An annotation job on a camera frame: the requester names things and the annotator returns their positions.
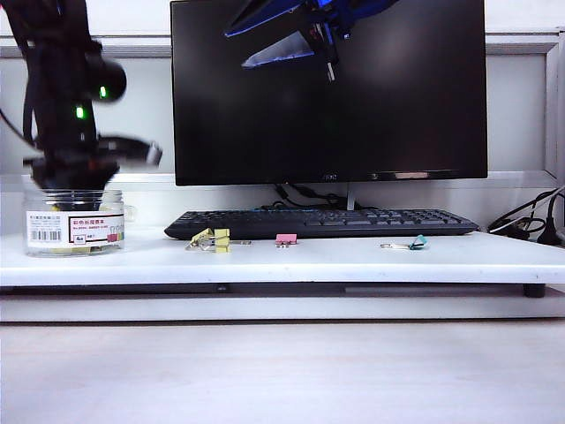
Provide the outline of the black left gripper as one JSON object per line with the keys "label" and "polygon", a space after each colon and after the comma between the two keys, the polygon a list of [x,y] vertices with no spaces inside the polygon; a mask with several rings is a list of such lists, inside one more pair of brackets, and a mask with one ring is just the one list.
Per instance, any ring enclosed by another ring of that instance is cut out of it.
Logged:
{"label": "black left gripper", "polygon": [[36,184],[83,184],[78,190],[43,186],[43,201],[53,208],[102,208],[114,200],[114,192],[106,185],[119,171],[119,165],[116,159],[101,154],[98,147],[45,151],[42,157],[24,158],[23,164],[31,168]]}

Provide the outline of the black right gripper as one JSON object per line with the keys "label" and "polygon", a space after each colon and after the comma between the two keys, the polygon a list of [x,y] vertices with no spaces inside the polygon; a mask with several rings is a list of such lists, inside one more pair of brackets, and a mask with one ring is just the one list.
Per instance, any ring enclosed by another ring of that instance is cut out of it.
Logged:
{"label": "black right gripper", "polygon": [[[304,1],[252,0],[248,1],[225,28],[225,36],[245,33],[285,13],[298,9]],[[306,38],[292,33],[266,48],[250,55],[241,66],[254,69],[268,64],[319,56],[326,64],[329,81],[335,81],[339,63],[336,47],[338,37],[347,39],[352,25],[347,1],[306,1]]]}

